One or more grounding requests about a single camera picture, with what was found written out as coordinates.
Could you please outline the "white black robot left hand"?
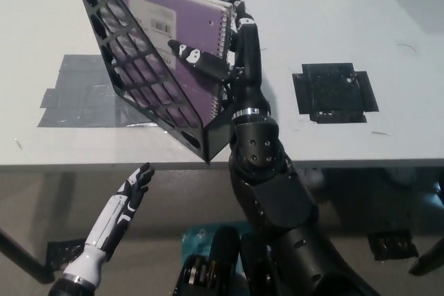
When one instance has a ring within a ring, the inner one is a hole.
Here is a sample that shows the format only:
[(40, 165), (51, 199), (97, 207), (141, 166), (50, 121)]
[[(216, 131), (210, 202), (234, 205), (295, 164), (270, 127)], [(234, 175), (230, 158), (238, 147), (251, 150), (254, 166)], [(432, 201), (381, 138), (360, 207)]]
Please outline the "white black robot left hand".
[(63, 278), (98, 288), (101, 267), (110, 260), (128, 230), (154, 173), (147, 162), (128, 176), (104, 206), (85, 241), (83, 253), (65, 268)]

